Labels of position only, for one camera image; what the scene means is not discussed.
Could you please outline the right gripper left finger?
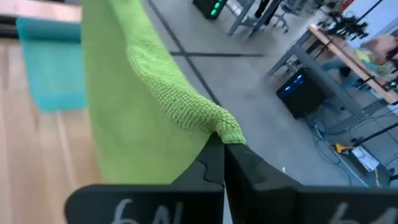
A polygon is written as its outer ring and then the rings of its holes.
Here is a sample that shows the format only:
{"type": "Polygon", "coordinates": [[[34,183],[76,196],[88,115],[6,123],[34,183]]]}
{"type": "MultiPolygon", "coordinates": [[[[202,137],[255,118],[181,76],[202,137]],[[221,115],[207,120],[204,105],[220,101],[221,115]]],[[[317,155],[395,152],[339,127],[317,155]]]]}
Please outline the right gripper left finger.
{"type": "Polygon", "coordinates": [[[67,198],[67,224],[223,224],[224,144],[212,134],[168,185],[88,185],[67,198]]]}

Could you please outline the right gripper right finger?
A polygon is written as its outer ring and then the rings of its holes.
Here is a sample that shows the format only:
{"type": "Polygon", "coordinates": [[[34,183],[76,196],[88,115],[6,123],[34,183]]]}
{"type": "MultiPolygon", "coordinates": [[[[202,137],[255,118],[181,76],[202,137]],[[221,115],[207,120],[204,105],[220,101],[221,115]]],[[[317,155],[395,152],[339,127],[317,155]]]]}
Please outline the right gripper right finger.
{"type": "Polygon", "coordinates": [[[224,164],[233,224],[398,224],[398,190],[302,185],[244,144],[224,164]]]}

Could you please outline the green microfiber towel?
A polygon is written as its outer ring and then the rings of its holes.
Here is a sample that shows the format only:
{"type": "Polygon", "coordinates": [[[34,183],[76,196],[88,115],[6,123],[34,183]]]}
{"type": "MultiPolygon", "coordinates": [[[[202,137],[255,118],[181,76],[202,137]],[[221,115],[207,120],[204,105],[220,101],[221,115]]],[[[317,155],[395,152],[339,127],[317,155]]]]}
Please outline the green microfiber towel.
{"type": "Polygon", "coordinates": [[[245,144],[234,116],[191,86],[141,0],[82,0],[81,46],[105,182],[170,184],[212,134],[245,144]]]}

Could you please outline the teal plastic basket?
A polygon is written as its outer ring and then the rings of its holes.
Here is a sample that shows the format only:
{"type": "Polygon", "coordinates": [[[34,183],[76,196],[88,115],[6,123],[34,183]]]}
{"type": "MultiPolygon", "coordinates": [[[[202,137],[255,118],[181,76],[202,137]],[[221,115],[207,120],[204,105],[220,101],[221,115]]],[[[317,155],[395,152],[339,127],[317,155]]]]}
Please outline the teal plastic basket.
{"type": "Polygon", "coordinates": [[[81,29],[76,22],[16,20],[30,94],[45,112],[86,107],[81,29]]]}

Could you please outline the yellow power plug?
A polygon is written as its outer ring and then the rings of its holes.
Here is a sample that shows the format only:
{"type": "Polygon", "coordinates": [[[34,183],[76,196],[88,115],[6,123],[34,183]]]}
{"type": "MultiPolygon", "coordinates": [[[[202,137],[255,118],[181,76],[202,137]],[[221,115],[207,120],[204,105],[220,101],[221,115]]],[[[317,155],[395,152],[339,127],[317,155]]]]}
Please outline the yellow power plug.
{"type": "Polygon", "coordinates": [[[350,151],[353,149],[356,149],[355,147],[352,146],[343,146],[341,144],[335,144],[333,146],[335,148],[336,153],[338,154],[348,154],[350,151]]]}

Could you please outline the white floor box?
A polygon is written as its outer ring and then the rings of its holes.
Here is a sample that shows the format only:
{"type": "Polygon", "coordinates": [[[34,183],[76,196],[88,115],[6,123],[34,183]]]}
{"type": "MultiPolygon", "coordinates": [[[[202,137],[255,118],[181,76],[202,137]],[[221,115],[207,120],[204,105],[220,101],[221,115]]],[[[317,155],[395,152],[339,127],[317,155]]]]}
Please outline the white floor box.
{"type": "Polygon", "coordinates": [[[368,153],[367,150],[361,146],[352,149],[351,152],[357,157],[359,162],[368,172],[372,172],[379,165],[379,161],[377,161],[372,155],[370,155],[370,153],[368,153]]]}

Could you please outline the black computer tower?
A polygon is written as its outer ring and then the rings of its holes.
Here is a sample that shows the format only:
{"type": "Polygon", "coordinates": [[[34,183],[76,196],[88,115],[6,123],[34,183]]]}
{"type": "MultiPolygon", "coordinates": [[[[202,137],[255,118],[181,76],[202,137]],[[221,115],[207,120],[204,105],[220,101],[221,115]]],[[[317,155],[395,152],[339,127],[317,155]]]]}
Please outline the black computer tower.
{"type": "Polygon", "coordinates": [[[315,111],[326,99],[326,93],[313,80],[314,75],[311,68],[300,68],[276,91],[295,119],[315,111]]]}

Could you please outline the wooden background table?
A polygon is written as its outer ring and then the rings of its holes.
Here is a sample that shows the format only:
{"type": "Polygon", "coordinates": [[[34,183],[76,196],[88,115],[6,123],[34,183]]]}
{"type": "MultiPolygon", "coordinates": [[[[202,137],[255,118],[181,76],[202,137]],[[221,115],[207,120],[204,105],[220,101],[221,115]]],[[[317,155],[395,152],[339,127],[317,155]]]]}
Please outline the wooden background table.
{"type": "Polygon", "coordinates": [[[268,71],[268,75],[272,76],[282,66],[284,66],[288,59],[296,56],[297,59],[306,67],[311,68],[315,75],[313,79],[321,86],[326,88],[326,91],[336,96],[343,104],[343,106],[351,112],[353,118],[362,119],[370,115],[370,108],[362,108],[360,105],[337,84],[337,82],[325,72],[320,64],[310,56],[302,45],[311,37],[314,37],[319,43],[325,46],[330,52],[340,58],[345,65],[355,72],[365,84],[370,86],[381,99],[378,101],[381,105],[398,105],[398,92],[394,90],[387,90],[382,85],[382,79],[378,78],[374,72],[365,66],[362,61],[356,56],[355,51],[351,48],[345,40],[330,37],[322,32],[316,25],[309,25],[306,31],[287,49],[286,53],[274,64],[268,71]]]}

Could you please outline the person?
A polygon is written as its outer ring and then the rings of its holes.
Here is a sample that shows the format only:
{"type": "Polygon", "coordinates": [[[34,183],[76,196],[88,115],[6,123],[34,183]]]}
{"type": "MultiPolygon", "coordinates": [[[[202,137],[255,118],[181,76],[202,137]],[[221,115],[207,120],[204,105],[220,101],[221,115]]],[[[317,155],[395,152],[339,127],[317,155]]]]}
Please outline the person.
{"type": "MultiPolygon", "coordinates": [[[[363,42],[359,46],[359,50],[370,52],[370,62],[377,66],[385,65],[396,54],[398,54],[398,36],[383,34],[367,42],[363,42]]],[[[340,76],[343,78],[341,87],[344,89],[350,87],[359,87],[364,81],[356,74],[351,74],[351,69],[338,57],[325,62],[321,68],[325,72],[338,69],[340,76]]]]}

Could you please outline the black device with green lights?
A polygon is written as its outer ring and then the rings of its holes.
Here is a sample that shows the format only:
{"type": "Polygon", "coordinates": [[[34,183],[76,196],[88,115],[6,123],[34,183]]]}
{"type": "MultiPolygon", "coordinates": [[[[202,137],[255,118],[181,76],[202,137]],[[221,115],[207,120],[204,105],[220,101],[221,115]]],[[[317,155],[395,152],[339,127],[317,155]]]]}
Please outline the black device with green lights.
{"type": "Polygon", "coordinates": [[[193,0],[193,4],[206,19],[218,18],[228,0],[193,0]]]}

